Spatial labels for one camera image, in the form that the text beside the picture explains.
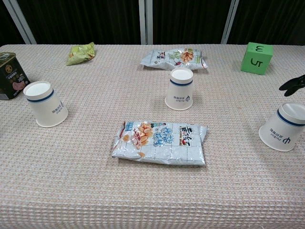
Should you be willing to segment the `dark curtain panel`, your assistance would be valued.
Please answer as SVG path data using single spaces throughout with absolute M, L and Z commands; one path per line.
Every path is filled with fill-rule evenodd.
M 239 0 L 228 44 L 305 45 L 305 0 Z
M 7 44 L 25 44 L 3 0 L 0 0 L 0 47 Z
M 154 44 L 220 44 L 231 0 L 153 0 Z
M 38 44 L 140 44 L 138 0 L 17 0 Z

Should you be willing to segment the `small silver peanut snack bag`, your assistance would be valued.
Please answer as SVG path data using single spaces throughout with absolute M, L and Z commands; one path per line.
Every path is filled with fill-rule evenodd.
M 176 48 L 172 50 L 152 50 L 142 60 L 141 65 L 163 70 L 186 68 L 189 70 L 207 69 L 202 50 Z

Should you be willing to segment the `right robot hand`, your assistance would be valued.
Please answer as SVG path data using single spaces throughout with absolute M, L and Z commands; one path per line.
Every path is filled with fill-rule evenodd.
M 304 87 L 305 87 L 305 74 L 300 77 L 296 77 L 287 81 L 286 83 L 284 83 L 279 87 L 279 90 L 285 91 L 284 96 L 288 97 L 293 95 L 297 90 L 302 89 Z

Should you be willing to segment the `green snack bag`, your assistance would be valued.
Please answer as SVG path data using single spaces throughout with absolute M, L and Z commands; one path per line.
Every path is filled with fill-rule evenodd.
M 72 46 L 68 54 L 66 65 L 75 65 L 86 62 L 95 57 L 94 42 L 85 45 Z

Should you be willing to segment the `beige woven tablecloth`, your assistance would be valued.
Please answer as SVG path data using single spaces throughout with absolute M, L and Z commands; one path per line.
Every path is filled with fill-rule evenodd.
M 279 87 L 305 74 L 305 46 L 274 46 L 265 75 L 240 70 L 244 45 L 201 44 L 193 105 L 164 98 L 170 73 L 142 58 L 173 45 L 96 45 L 66 66 L 70 45 L 4 45 L 31 82 L 48 81 L 69 110 L 37 125 L 23 94 L 0 100 L 0 229 L 305 229 L 305 133 L 294 149 L 267 147 L 258 130 L 305 88 Z M 112 157 L 126 120 L 208 126 L 206 165 L 166 166 Z

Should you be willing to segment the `dark green tin can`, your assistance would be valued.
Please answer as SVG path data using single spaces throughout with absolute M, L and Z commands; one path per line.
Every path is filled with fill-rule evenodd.
M 0 100 L 14 99 L 30 83 L 16 54 L 0 52 Z

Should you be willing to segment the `large silver peanut snack bag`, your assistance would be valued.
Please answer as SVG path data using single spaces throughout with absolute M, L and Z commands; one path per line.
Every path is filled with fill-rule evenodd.
M 112 157 L 164 165 L 205 166 L 207 127 L 187 123 L 127 121 L 118 130 Z

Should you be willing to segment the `green foam number cube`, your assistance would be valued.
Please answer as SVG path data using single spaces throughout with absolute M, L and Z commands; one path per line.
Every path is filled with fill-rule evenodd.
M 241 71 L 265 75 L 272 56 L 272 45 L 249 42 L 241 64 Z

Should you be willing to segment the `grey partition frame post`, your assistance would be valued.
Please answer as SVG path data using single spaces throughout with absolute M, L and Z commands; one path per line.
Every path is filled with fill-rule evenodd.
M 138 0 L 141 45 L 153 45 L 153 0 Z
M 230 33 L 231 33 L 231 28 L 234 22 L 234 18 L 236 15 L 236 11 L 238 9 L 239 5 L 239 0 L 231 0 L 230 8 L 227 14 L 227 19 L 226 23 L 224 26 L 224 31 L 221 39 L 221 44 L 227 44 Z
M 12 20 L 26 44 L 37 44 L 17 0 L 3 0 Z

